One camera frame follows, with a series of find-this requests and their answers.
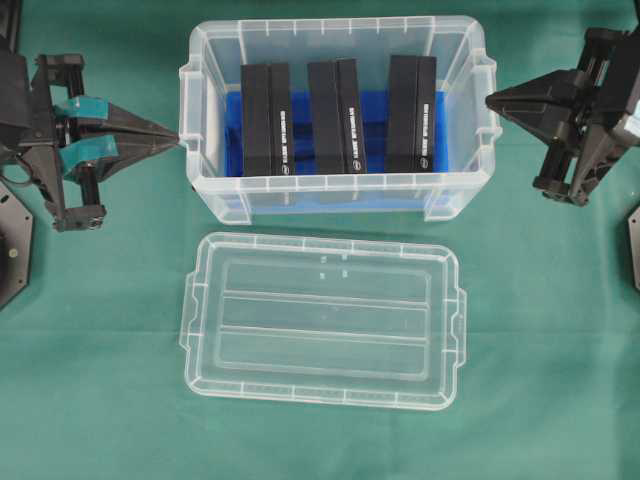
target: green tablecloth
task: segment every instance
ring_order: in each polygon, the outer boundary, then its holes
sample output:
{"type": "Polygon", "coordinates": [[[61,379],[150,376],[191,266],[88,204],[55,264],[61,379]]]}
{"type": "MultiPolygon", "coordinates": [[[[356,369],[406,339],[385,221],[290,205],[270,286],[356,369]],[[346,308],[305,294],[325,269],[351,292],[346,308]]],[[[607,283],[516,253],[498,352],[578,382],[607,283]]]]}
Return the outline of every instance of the green tablecloth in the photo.
{"type": "MultiPolygon", "coordinates": [[[[575,66],[588,26],[635,25],[631,0],[525,3],[25,0],[21,53],[81,52],[88,94],[177,129],[177,70],[204,20],[471,15],[499,88],[575,66]]],[[[19,191],[37,222],[31,284],[0,312],[0,478],[639,478],[640,293],[625,218],[640,203],[640,151],[571,208],[530,186],[545,147],[503,126],[494,178],[451,222],[283,216],[250,229],[452,248],[469,359],[439,413],[186,387],[184,276],[198,241],[229,228],[191,191],[182,149],[105,183],[100,231],[54,233],[35,189],[19,191]]]]}

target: transparent plastic lid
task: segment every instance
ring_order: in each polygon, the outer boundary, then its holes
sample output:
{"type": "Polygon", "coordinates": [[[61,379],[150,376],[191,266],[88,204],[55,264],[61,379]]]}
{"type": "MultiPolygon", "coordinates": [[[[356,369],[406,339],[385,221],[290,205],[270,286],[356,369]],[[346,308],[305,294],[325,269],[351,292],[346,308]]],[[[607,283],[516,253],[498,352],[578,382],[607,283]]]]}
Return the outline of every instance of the transparent plastic lid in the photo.
{"type": "Polygon", "coordinates": [[[180,345],[202,395],[440,410],[466,358],[458,260],[433,245],[214,233],[180,345]]]}

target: black metal plate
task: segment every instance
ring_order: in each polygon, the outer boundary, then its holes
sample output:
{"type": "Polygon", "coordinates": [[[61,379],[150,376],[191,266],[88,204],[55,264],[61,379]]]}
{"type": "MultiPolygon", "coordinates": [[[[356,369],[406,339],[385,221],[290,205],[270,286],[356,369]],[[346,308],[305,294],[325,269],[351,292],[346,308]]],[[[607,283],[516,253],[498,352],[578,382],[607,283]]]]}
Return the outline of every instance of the black metal plate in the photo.
{"type": "Polygon", "coordinates": [[[6,39],[12,52],[18,47],[21,9],[22,0],[0,0],[0,35],[6,39]]]}
{"type": "Polygon", "coordinates": [[[33,215],[2,182],[0,182],[0,232],[4,237],[4,248],[0,251],[0,255],[5,257],[0,265],[6,267],[0,275],[0,308],[2,308],[29,283],[33,232],[33,215]]]}
{"type": "Polygon", "coordinates": [[[636,288],[640,290],[640,207],[629,217],[629,239],[631,240],[631,261],[636,288]]]}

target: clear plastic container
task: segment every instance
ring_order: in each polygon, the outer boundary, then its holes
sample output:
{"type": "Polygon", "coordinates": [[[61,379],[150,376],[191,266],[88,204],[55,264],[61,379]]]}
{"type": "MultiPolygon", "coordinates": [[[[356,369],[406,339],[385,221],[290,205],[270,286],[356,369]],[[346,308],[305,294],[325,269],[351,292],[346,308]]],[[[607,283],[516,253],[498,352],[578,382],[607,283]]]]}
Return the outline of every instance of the clear plastic container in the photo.
{"type": "Polygon", "coordinates": [[[258,214],[422,210],[425,220],[460,213],[495,167],[502,133],[484,103],[496,63],[480,24],[469,17],[343,18],[206,22],[191,35],[180,69],[180,141],[187,177],[216,217],[250,224],[258,214]],[[446,173],[231,178],[225,172],[225,108],[246,63],[288,62],[293,91],[306,91],[307,63],[358,62],[361,90],[385,90],[392,54],[438,58],[445,93],[446,173]]]}
{"type": "Polygon", "coordinates": [[[466,303],[444,247],[211,234],[186,281],[185,380],[202,395],[440,410],[466,358],[466,303]]]}

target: container handle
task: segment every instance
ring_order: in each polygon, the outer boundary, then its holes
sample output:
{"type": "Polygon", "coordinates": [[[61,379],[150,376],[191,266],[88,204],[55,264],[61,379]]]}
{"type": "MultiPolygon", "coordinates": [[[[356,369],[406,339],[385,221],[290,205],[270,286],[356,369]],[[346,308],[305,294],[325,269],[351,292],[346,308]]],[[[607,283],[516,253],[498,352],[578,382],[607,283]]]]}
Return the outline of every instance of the container handle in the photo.
{"type": "Polygon", "coordinates": [[[198,315],[199,302],[194,295],[193,283],[196,272],[187,275],[184,285],[184,301],[182,303],[182,324],[180,327],[179,345],[189,350],[189,327],[198,315]]]}
{"type": "Polygon", "coordinates": [[[453,318],[453,333],[458,340],[456,367],[467,361],[467,292],[458,290],[458,313],[453,318]]]}

